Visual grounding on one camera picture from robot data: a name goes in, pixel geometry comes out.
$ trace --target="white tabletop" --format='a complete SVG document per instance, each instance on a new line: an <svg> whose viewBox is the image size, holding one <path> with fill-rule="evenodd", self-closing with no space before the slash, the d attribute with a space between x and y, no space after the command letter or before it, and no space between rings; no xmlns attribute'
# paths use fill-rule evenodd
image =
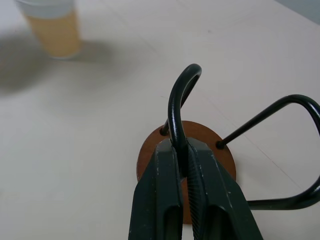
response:
<svg viewBox="0 0 320 240"><path fill-rule="evenodd" d="M272 0L79 0L84 41L47 58L0 1L1 240L127 239L136 161L181 71L202 76L182 118L227 136L289 94L320 103L320 26ZM320 173L298 105L229 144L247 200L289 197ZM316 240L320 205L253 211L265 240ZM192 230L183 229L191 240Z"/></svg>

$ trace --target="disposable cup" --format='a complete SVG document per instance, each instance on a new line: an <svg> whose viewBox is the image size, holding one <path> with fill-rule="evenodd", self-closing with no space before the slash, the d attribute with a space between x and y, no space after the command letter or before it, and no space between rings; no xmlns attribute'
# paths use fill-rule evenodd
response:
<svg viewBox="0 0 320 240"><path fill-rule="evenodd" d="M81 49L74 0L16 0L44 50L69 59Z"/></svg>

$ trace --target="black metal hook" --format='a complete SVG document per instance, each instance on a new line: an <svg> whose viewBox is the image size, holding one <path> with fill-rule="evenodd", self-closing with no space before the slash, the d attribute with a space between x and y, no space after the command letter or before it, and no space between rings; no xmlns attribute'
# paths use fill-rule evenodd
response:
<svg viewBox="0 0 320 240"><path fill-rule="evenodd" d="M292 103L302 105L309 112L320 135L320 106L310 97L294 94L285 96L274 102L272 105L239 127L225 139L217 142L216 147L218 149L223 149L226 144L230 143L241 134L253 128L255 125L262 122L275 112ZM252 210L295 210L307 208L319 201L320 176L311 187L298 195L278 199L251 200L248 201L248 204Z"/></svg>
<svg viewBox="0 0 320 240"><path fill-rule="evenodd" d="M184 127L181 121L181 107L184 105L192 89L200 78L202 69L198 64L191 64L180 74L175 81L170 93L168 103L168 119L163 125L160 133L165 136L170 131L170 138L172 146L174 147L177 157L178 165L181 169L182 175L186 176L184 162L185 156L188 156L187 138L184 132Z"/></svg>

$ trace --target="curved metal rod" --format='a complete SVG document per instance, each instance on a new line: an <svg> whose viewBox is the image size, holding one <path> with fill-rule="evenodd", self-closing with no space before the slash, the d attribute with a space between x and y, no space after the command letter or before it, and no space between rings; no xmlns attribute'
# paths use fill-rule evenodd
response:
<svg viewBox="0 0 320 240"><path fill-rule="evenodd" d="M270 105L254 118L249 120L247 123L239 127L225 139L217 142L217 148L223 149L226 144L228 144L244 132L248 131L261 121L265 120L275 112L284 108L286 105L292 103L302 105L309 112L320 135L320 106L314 100L307 96L294 94L285 96L274 102L272 105ZM307 208L319 201L320 176L311 187L296 196L267 200L251 200L248 201L248 204L252 210L295 210Z"/></svg>
<svg viewBox="0 0 320 240"><path fill-rule="evenodd" d="M198 64L191 64L186 67L175 81L170 93L168 103L168 119L163 125L160 133L167 135L170 131L172 146L174 147L178 165L182 176L186 176L186 162L182 162L184 157L188 156L187 139L184 132L184 127L181 121L181 107L187 100L190 92L200 78L202 69Z"/></svg>

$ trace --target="round wooden base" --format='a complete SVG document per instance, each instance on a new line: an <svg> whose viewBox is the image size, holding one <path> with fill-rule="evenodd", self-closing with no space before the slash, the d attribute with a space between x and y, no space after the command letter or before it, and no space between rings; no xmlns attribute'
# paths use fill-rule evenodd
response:
<svg viewBox="0 0 320 240"><path fill-rule="evenodd" d="M206 143L208 147L213 151L216 159L222 164L222 166L229 172L234 180L236 180L236 165L234 158L231 155L230 150L227 146L224 149L217 149L216 142L221 141L221 137L219 137L214 131L206 126L203 126L199 123L192 121L182 121L183 129L187 138L194 138L203 143ZM144 173L151 156L156 148L156 145L170 137L168 133L167 136L162 136L160 134L160 129L162 126L158 127L154 130L144 141L138 160L136 163L136 178L139 181L142 174ZM181 183L182 195L183 195L183 223L184 224L192 224L191 215L190 215L190 206L188 200L188 187L187 180L183 180Z"/></svg>

